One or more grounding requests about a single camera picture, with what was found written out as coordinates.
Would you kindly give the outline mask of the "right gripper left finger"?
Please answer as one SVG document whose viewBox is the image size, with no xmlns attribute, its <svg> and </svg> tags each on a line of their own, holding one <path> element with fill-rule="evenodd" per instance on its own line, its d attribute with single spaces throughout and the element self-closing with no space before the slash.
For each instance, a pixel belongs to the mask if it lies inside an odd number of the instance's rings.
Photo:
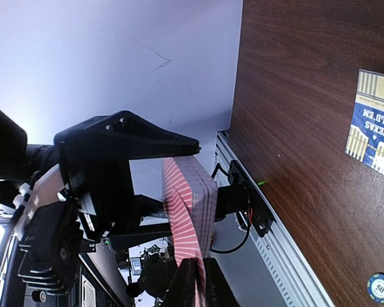
<svg viewBox="0 0 384 307">
<path fill-rule="evenodd" d="M 166 293 L 166 306 L 192 307 L 195 305 L 197 272 L 196 258 L 184 258 L 181 261 Z"/>
</svg>

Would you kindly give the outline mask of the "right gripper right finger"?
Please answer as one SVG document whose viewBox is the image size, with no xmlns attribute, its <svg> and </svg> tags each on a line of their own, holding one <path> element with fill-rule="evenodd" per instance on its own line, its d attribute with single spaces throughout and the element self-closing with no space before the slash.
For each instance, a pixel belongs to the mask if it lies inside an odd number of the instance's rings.
<svg viewBox="0 0 384 307">
<path fill-rule="evenodd" d="M 204 258 L 204 265 L 206 305 L 210 307 L 240 307 L 216 259 Z"/>
</svg>

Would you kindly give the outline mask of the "red playing card deck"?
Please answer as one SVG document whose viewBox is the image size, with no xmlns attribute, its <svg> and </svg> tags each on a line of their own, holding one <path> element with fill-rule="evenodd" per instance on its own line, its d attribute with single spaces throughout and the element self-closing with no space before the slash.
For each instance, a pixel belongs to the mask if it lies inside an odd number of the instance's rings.
<svg viewBox="0 0 384 307">
<path fill-rule="evenodd" d="M 204 258 L 209 256 L 218 186 L 195 157 L 170 157 L 163 160 L 162 193 L 175 261 L 196 259 L 195 306 L 207 306 Z"/>
</svg>

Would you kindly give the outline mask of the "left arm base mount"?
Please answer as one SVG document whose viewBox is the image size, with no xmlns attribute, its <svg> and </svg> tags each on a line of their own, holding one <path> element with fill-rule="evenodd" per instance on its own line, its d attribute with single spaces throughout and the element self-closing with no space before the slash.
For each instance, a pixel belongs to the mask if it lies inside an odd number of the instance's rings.
<svg viewBox="0 0 384 307">
<path fill-rule="evenodd" d="M 246 212 L 258 236 L 265 237 L 275 218 L 258 187 L 250 182 L 250 177 L 236 160 L 230 161 L 227 171 L 217 163 L 211 177 L 214 178 L 218 173 L 226 176 L 228 184 L 218 188 L 215 221 L 222 221 L 229 214 Z"/>
</svg>

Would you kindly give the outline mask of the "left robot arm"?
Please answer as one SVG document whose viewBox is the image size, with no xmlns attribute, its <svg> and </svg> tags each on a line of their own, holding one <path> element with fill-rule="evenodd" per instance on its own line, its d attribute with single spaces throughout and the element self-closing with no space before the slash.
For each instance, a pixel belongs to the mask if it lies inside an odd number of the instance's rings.
<svg viewBox="0 0 384 307">
<path fill-rule="evenodd" d="M 75 201 L 84 237 L 92 242 L 140 223 L 132 160 L 196 155 L 196 139 L 164 130 L 130 111 L 94 116 L 55 135 L 52 145 L 28 143 L 26 132 L 0 110 L 0 179 L 26 182 L 58 166 Z"/>
</svg>

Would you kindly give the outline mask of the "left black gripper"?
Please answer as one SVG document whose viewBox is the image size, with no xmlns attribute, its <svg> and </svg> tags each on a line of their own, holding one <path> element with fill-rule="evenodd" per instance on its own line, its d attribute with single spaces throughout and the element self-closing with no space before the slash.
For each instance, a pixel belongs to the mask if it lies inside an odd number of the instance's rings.
<svg viewBox="0 0 384 307">
<path fill-rule="evenodd" d="M 120 111 L 63 130 L 54 144 L 87 239 L 108 235 L 110 248 L 122 251 L 172 235 L 163 202 L 135 195 L 129 162 L 198 154 L 197 139 Z M 146 217 L 166 221 L 142 225 Z"/>
</svg>

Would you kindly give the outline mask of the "teal poker chip stack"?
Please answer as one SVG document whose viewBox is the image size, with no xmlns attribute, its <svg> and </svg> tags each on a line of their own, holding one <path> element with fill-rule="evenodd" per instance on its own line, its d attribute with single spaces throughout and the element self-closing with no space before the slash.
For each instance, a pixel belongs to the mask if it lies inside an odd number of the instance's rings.
<svg viewBox="0 0 384 307">
<path fill-rule="evenodd" d="M 384 273 L 377 272 L 367 281 L 367 293 L 369 297 L 377 302 L 384 304 Z"/>
</svg>

